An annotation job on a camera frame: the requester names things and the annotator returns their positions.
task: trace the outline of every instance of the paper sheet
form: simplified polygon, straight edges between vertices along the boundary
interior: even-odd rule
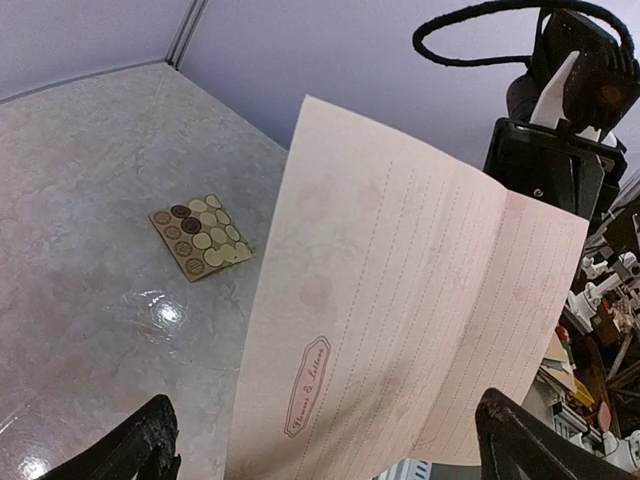
[[[225,478],[370,479],[412,452],[472,462],[478,392],[524,396],[585,232],[416,139],[307,99]]]

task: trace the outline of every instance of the cream round sticker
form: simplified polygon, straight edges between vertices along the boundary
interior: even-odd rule
[[[197,249],[206,250],[211,246],[211,237],[207,233],[200,232],[193,236],[191,242]]]
[[[212,267],[219,267],[222,265],[222,254],[217,250],[210,248],[204,252],[204,261]]]
[[[207,204],[196,198],[189,202],[189,208],[192,212],[206,212]]]

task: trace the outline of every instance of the white plastic part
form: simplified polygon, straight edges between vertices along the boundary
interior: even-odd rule
[[[567,81],[567,78],[569,78],[573,64],[576,63],[579,56],[580,52],[571,52],[553,77],[551,77],[551,80],[549,80],[549,83],[547,83],[544,90],[542,90],[540,98],[533,109],[530,120],[531,123],[555,130],[561,119],[567,119],[564,115],[564,111],[562,110],[564,84]],[[600,130],[595,130],[593,127],[587,127],[583,132],[579,133],[578,136],[597,142],[600,139]],[[616,140],[613,134],[607,135],[605,140],[607,142],[613,142],[613,145],[610,145],[610,143],[606,143],[606,145],[616,145]]]
[[[430,464],[407,458],[381,473],[374,480],[428,480],[429,478],[431,478]]]

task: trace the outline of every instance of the gray marble countertop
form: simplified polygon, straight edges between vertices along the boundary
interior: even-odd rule
[[[0,106],[3,479],[37,478],[156,393],[180,478],[222,478],[285,156],[166,65]],[[147,214],[208,193],[258,254],[190,284]]]

